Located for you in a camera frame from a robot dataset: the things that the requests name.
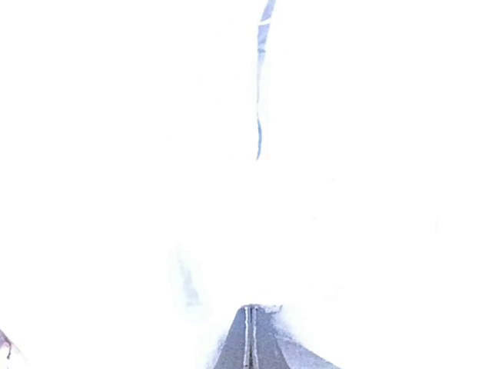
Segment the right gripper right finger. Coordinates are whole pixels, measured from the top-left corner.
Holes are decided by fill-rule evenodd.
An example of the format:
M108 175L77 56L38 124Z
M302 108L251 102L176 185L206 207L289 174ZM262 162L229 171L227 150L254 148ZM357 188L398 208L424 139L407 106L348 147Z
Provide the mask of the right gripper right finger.
M281 330L277 315L264 306L250 306L251 368L337 368Z

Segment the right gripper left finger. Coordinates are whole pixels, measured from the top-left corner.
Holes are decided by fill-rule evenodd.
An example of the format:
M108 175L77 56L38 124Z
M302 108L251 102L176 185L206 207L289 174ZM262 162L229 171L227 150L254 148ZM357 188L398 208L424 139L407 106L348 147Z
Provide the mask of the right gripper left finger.
M251 306L240 307L218 353L214 369L245 369L251 363Z

